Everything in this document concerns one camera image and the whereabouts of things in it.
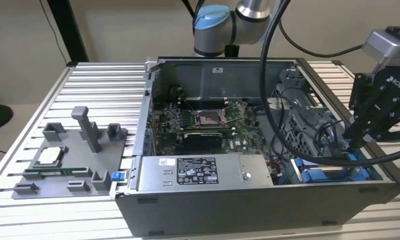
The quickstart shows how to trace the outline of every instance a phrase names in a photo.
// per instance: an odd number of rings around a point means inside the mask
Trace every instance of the wall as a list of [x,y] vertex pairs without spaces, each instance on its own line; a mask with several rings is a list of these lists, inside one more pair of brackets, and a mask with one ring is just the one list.
[[[237,1],[205,2],[233,8]],[[190,16],[178,0],[72,0],[70,4],[90,61],[141,62],[146,56],[192,55]],[[372,29],[400,25],[400,0],[292,0],[283,22],[301,46],[332,53],[361,44]],[[243,46],[240,56],[257,57],[260,49],[260,45]],[[271,53],[317,59],[289,46],[280,34]],[[361,51],[337,59],[353,72],[369,71],[375,64]],[[62,69],[38,1],[0,0],[0,103],[40,102]]]
[[0,104],[38,103],[64,66],[38,1],[0,0]]

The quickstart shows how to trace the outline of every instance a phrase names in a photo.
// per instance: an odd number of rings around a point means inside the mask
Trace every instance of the white label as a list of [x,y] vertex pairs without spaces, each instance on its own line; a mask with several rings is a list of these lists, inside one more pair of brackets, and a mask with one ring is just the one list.
[[213,67],[212,68],[212,73],[213,74],[221,74],[224,72],[224,68],[222,67]]
[[174,166],[176,159],[174,158],[160,158],[158,165],[160,166]]

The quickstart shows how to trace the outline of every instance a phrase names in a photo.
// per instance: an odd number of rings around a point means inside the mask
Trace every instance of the aluminum extrusion table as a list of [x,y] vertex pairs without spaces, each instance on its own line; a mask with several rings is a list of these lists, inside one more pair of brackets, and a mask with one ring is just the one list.
[[[328,87],[348,106],[353,75],[332,61],[308,62]],[[66,67],[45,100],[0,162],[0,239],[125,239],[132,238],[125,220],[109,196],[12,199],[12,188],[44,140],[46,123],[61,122],[74,129],[74,106],[88,106],[97,126],[120,123],[128,129],[120,169],[132,165],[133,140],[144,94],[144,63],[80,63]],[[387,154],[400,143],[380,144]],[[400,168],[400,159],[395,161]],[[113,183],[112,189],[120,188]],[[400,195],[388,203],[367,207],[343,226],[284,229],[260,232],[184,236],[174,239],[400,239]]]

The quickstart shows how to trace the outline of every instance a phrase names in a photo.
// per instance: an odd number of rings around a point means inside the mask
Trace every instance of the black pole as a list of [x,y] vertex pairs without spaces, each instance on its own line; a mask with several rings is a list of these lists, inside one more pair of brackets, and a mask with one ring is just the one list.
[[69,0],[46,0],[72,62],[88,62],[88,54]]

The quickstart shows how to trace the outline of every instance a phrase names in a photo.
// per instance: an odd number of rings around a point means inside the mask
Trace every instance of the metal case panel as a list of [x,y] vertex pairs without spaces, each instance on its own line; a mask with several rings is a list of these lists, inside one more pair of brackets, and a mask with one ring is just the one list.
[[[178,173],[180,159],[213,158],[212,173],[216,174],[217,184],[193,184],[188,177]],[[193,167],[197,178],[204,178],[200,167]],[[137,191],[206,191],[268,188],[273,185],[263,155],[212,154],[148,156],[141,159]]]
[[393,183],[132,194],[116,198],[133,236],[252,232],[344,224]]

